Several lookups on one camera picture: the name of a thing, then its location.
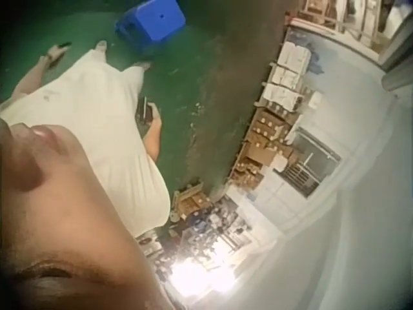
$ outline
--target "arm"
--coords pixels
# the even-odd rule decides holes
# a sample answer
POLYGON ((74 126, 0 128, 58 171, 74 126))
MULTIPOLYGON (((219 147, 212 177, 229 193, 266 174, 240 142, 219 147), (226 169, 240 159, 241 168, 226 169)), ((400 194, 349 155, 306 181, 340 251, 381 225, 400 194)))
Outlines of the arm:
POLYGON ((143 145, 145 146, 146 152, 154 162, 156 162, 161 149, 161 127, 162 122, 160 120, 154 120, 143 138, 143 145))
POLYGON ((157 157, 159 156, 159 151, 161 149, 161 127, 162 120, 161 115, 155 105, 155 103, 148 103, 152 108, 153 120, 150 124, 148 132, 143 138, 143 145, 145 146, 146 152, 149 157, 156 162, 157 157))
POLYGON ((48 69, 50 62, 48 57, 40 57, 37 64, 26 73, 23 79, 15 87, 12 98, 20 94, 31 94, 40 88, 45 72, 48 69))
POLYGON ((47 52, 47 56, 40 57, 37 64, 26 73, 15 87, 12 98, 20 94, 31 94, 41 87, 43 76, 52 63, 57 63, 68 50, 68 46, 52 46, 47 52))

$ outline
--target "cell phone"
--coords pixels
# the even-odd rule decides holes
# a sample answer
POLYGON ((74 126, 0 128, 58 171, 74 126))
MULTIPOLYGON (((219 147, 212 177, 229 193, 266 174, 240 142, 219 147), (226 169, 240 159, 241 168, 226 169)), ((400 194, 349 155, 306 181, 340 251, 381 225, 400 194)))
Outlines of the cell phone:
POLYGON ((69 47, 72 45, 72 42, 64 42, 62 44, 59 45, 59 48, 63 48, 63 47, 69 47))
POLYGON ((148 105, 147 97, 139 97, 137 100, 136 120, 141 125, 146 125, 152 122, 154 116, 152 114, 152 108, 148 105))

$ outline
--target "cardboard box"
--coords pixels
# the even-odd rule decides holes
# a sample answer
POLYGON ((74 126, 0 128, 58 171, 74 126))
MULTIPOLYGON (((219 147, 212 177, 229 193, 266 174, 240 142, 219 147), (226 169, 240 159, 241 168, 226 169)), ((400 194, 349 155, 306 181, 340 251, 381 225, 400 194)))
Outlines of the cardboard box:
POLYGON ((262 149, 265 149, 265 147, 267 146, 268 143, 268 139, 260 134, 258 134, 257 132, 250 130, 247 133, 247 136, 245 137, 245 139, 250 142, 252 145, 256 146, 256 147, 261 147, 262 149))
POLYGON ((275 155, 276 153, 273 150, 261 149, 253 145, 250 146, 247 153, 249 158, 266 166, 271 165, 275 155))
POLYGON ((252 130, 259 134, 262 137, 265 137, 266 139, 270 139, 270 137, 274 136, 276 134, 276 131, 260 122, 255 122, 252 125, 252 130))

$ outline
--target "nose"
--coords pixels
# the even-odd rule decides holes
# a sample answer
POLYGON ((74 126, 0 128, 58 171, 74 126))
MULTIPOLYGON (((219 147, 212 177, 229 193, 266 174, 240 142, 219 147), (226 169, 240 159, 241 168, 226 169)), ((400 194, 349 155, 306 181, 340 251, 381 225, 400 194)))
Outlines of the nose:
POLYGON ((13 140, 12 132, 7 123, 0 118, 0 156, 6 156, 6 153, 11 149, 11 142, 13 140))

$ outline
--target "bright light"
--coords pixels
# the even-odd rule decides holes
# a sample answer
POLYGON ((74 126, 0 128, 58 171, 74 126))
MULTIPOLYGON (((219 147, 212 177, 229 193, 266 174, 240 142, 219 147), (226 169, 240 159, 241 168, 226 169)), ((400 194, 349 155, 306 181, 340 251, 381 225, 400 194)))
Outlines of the bright light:
POLYGON ((214 290, 225 293, 235 284, 235 276, 230 268, 221 266, 209 272, 211 285, 214 290))
POLYGON ((184 297, 201 295, 210 285, 207 271, 189 259, 172 266, 170 281, 184 297))
POLYGON ((170 277, 171 284, 184 297, 199 296, 208 289, 224 293, 232 288, 235 281, 234 273, 225 265, 208 272, 190 259, 172 266, 170 277))

